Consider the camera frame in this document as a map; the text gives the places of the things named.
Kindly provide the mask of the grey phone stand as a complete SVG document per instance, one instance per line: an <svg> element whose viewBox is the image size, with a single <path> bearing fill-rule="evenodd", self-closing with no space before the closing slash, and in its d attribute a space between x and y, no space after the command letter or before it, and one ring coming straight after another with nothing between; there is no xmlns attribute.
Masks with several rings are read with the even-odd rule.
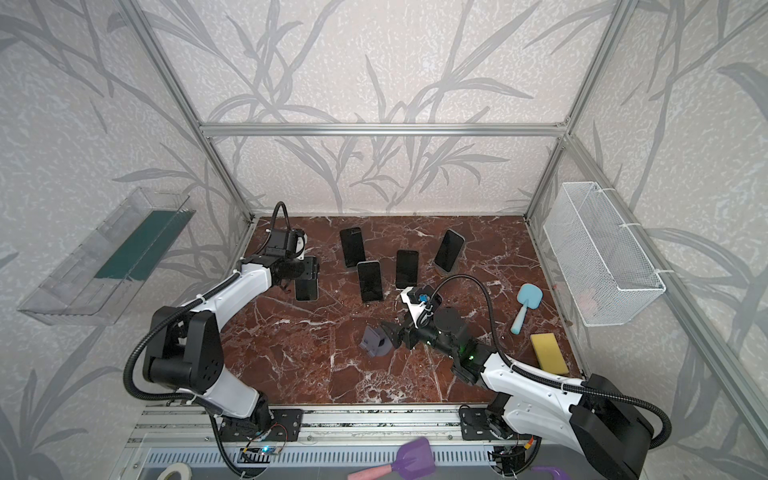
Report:
<svg viewBox="0 0 768 480"><path fill-rule="evenodd" d="M367 326L359 347L369 357L374 358L387 355L392 350L392 343L381 327Z"/></svg>

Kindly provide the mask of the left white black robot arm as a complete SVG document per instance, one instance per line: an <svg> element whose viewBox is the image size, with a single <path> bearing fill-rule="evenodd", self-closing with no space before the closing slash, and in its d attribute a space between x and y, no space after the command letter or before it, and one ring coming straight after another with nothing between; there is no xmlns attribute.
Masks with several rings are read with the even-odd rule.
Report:
<svg viewBox="0 0 768 480"><path fill-rule="evenodd" d="M190 401L247 438L267 434L274 424L267 396L225 367L221 331L270 288L316 276L306 246L303 230L273 229L266 245L221 283L182 306L158 309L126 361L126 392L143 401Z"/></svg>

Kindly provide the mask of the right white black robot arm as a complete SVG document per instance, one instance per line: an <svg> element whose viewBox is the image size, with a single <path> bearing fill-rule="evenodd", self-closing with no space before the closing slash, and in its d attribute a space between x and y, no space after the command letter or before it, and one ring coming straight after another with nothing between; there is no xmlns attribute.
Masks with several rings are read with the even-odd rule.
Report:
<svg viewBox="0 0 768 480"><path fill-rule="evenodd" d="M507 440L528 434L550 440L584 456L606 479L637 479L649 451L672 434L669 416L658 406L627 396L607 378L568 378L508 357L503 351L495 312L487 310L490 343L467 331L462 316L442 304L441 290L408 287L401 300L406 309L380 326L394 348L423 343L452 361L452 373L463 382L495 392L486 415L493 434Z"/></svg>

